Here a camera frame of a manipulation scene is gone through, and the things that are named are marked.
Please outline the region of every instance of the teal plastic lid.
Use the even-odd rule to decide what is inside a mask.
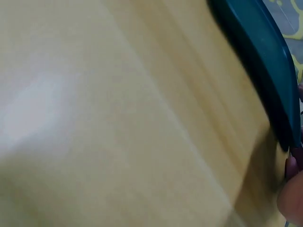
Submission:
[[[209,0],[209,5],[247,68],[281,147],[285,151],[299,147],[300,103],[294,63],[263,1]]]

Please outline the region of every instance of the yellow patterned cloth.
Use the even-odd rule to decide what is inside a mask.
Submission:
[[[298,82],[303,82],[303,0],[263,0],[289,47]]]

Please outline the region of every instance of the finger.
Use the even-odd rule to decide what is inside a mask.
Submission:
[[[294,157],[289,157],[285,161],[285,178],[286,180],[290,180],[292,177],[299,173],[299,167],[297,165],[297,161]]]
[[[303,225],[303,172],[286,183],[278,196],[277,205],[289,222]]]

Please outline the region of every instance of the wood grain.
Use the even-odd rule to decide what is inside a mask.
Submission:
[[[6,226],[283,226],[286,154],[206,1],[2,0],[0,28]]]

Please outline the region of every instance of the fingertip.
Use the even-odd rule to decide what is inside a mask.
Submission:
[[[277,207],[281,214],[290,222],[303,224],[303,172],[289,180],[281,190]]]

